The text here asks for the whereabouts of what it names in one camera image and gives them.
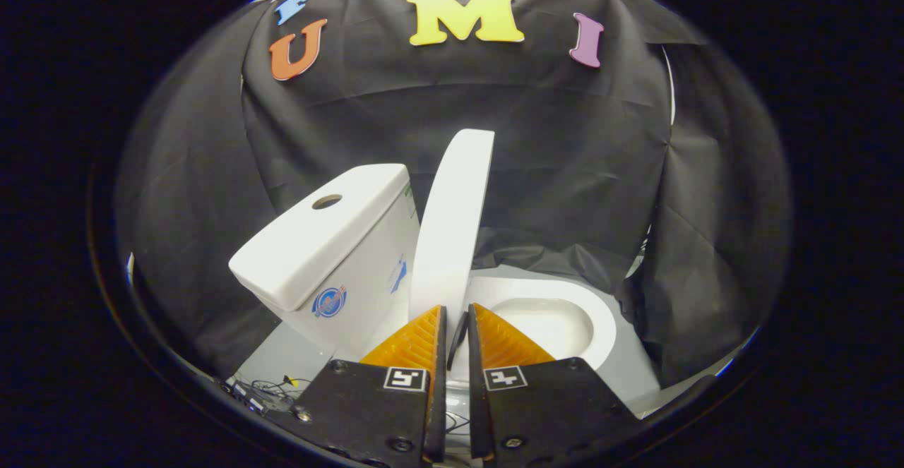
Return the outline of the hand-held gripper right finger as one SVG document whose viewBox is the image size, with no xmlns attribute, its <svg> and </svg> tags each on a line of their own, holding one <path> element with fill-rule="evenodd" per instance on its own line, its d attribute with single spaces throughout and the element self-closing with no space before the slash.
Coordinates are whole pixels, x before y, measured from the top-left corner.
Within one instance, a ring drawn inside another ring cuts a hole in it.
<svg viewBox="0 0 904 468">
<path fill-rule="evenodd" d="M 640 430 L 580 356 L 555 359 L 479 304 L 468 308 L 470 449 L 485 465 L 568 465 Z"/>
</svg>

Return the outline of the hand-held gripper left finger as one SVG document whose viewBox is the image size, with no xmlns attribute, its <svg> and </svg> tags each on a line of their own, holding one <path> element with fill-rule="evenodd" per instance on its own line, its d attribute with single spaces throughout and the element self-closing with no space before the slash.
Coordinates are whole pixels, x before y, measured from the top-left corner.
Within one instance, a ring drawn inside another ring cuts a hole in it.
<svg viewBox="0 0 904 468">
<path fill-rule="evenodd" d="M 363 465 L 441 462 L 446 308 L 436 305 L 361 361 L 329 361 L 293 404 L 293 432 Z"/>
</svg>

